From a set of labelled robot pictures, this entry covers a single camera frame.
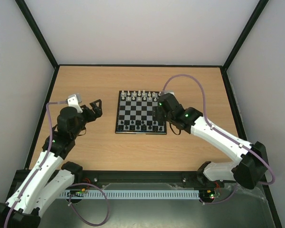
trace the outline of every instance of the gray floor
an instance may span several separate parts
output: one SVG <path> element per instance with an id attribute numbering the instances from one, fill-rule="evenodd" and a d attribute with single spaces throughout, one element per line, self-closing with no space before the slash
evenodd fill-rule
<path id="1" fill-rule="evenodd" d="M 171 189 L 167 185 L 110 185 L 107 189 Z M 223 191 L 230 194 L 231 186 Z M 114 199 L 111 216 L 103 228 L 274 228 L 268 203 L 260 189 L 242 191 L 229 201 L 202 205 L 198 200 Z M 76 204 L 86 220 L 99 223 L 106 215 L 104 200 L 87 199 Z M 57 199 L 44 214 L 40 228 L 87 228 L 67 206 Z"/>

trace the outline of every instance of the chessboard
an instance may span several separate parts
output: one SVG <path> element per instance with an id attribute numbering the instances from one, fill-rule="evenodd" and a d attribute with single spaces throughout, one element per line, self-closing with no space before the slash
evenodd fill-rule
<path id="1" fill-rule="evenodd" d="M 167 134 L 166 122 L 152 117 L 160 92 L 119 91 L 115 133 Z"/>

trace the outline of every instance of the robotic arm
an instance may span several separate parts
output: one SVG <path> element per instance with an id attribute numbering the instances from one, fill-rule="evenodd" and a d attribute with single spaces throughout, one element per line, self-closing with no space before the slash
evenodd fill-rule
<path id="1" fill-rule="evenodd" d="M 206 162 L 200 169 L 209 181 L 236 181 L 247 189 L 253 189 L 263 177 L 267 168 L 246 148 L 262 157 L 266 148 L 260 142 L 252 144 L 226 132 L 214 123 L 205 120 L 203 113 L 195 108 L 184 109 L 174 94 L 165 93 L 159 99 L 159 106 L 153 110 L 153 117 L 158 121 L 168 121 L 177 129 L 198 136 L 219 150 L 223 151 L 232 162 Z"/>
<path id="2" fill-rule="evenodd" d="M 75 139 L 86 129 L 86 124 L 102 115 L 101 100 L 90 103 L 92 109 L 85 105 L 79 106 L 80 102 L 78 94 L 67 99 L 68 107 L 60 111 L 57 125 L 53 127 L 50 152 L 47 152 L 50 143 L 48 137 L 42 147 L 43 151 L 24 182 L 6 203 L 0 203 L 0 226 L 3 227 L 9 211 L 13 208 L 8 217 L 9 228 L 38 227 L 42 215 L 57 196 L 71 184 L 81 181 L 83 168 L 73 162 L 67 162 L 47 184 L 56 168 L 75 146 Z"/>

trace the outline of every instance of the wooden table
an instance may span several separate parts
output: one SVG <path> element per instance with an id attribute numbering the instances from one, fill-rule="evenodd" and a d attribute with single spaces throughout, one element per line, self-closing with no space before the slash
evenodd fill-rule
<path id="1" fill-rule="evenodd" d="M 206 92 L 208 118 L 237 135 L 219 68 L 61 66 L 50 101 L 66 100 L 80 93 L 82 104 L 97 99 L 103 103 L 103 116 L 86 125 L 86 135 L 76 139 L 65 161 L 75 162 L 85 170 L 107 171 L 195 171 L 205 161 L 230 161 L 208 142 L 186 132 L 174 135 L 169 128 L 167 135 L 115 134 L 119 90 L 161 91 L 168 78 L 176 74 L 196 77 Z M 175 92 L 184 108 L 202 111 L 201 92 L 193 80 L 176 78 L 167 89 Z M 63 105 L 50 106 L 53 125 L 61 108 Z M 48 135 L 45 117 L 31 168 Z"/>

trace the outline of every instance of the white wall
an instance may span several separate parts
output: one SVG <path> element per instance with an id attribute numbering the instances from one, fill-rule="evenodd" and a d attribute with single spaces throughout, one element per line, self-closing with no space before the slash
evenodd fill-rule
<path id="1" fill-rule="evenodd" d="M 0 0 L 0 202 L 24 167 L 53 71 L 15 1 Z"/>
<path id="2" fill-rule="evenodd" d="M 269 1 L 228 74 L 249 140 L 267 147 L 276 174 L 270 189 L 285 227 L 285 0 Z"/>
<path id="3" fill-rule="evenodd" d="M 258 0 L 26 0 L 60 64 L 222 65 Z"/>

